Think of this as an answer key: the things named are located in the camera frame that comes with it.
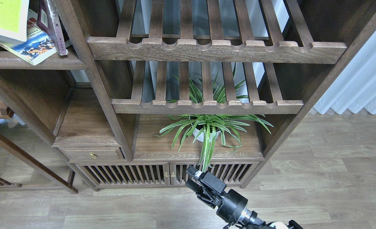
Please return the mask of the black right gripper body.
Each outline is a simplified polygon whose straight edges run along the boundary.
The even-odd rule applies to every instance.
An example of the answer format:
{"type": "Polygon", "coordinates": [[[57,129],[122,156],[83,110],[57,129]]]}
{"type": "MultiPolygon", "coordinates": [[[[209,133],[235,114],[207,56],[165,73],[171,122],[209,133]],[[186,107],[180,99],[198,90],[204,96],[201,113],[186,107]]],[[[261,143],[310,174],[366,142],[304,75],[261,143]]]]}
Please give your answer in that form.
{"type": "Polygon", "coordinates": [[[221,217],[230,225],[239,223],[246,225],[249,222],[249,210],[246,208],[248,199],[231,189],[228,193],[207,194],[204,190],[197,192],[198,199],[210,206],[212,209],[218,207],[217,216],[221,217]]]}

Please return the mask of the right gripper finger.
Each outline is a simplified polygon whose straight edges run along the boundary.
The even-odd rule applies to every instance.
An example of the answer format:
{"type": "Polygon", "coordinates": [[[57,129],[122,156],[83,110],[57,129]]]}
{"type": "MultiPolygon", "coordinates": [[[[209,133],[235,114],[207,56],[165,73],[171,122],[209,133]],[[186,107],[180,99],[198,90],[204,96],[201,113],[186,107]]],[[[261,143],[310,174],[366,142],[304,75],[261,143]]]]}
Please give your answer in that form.
{"type": "Polygon", "coordinates": [[[186,182],[186,186],[195,192],[197,198],[206,205],[210,205],[210,189],[203,183],[202,180],[198,180],[197,184],[194,180],[186,182]]]}
{"type": "Polygon", "coordinates": [[[224,189],[227,185],[209,171],[202,172],[197,170],[193,166],[189,166],[186,170],[186,173],[190,175],[192,177],[192,180],[194,180],[197,184],[199,184],[198,180],[203,181],[203,183],[210,189],[210,198],[223,195],[224,189]]]}

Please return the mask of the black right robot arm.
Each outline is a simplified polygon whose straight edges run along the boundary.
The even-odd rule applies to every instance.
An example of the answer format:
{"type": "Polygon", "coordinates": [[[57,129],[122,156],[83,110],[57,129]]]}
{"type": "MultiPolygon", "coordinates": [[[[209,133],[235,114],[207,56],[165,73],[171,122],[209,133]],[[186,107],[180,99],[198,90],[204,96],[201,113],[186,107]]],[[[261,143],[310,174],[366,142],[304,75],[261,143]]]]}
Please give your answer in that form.
{"type": "Polygon", "coordinates": [[[227,223],[224,229],[228,229],[230,226],[236,226],[239,229],[302,228],[294,220],[290,220],[287,225],[282,222],[266,223],[261,220],[255,211],[247,209],[247,198],[233,189],[225,192],[224,189],[227,185],[209,171],[202,172],[190,166],[186,173],[193,178],[186,181],[186,186],[196,193],[197,198],[213,209],[218,207],[216,214],[227,223]]]}

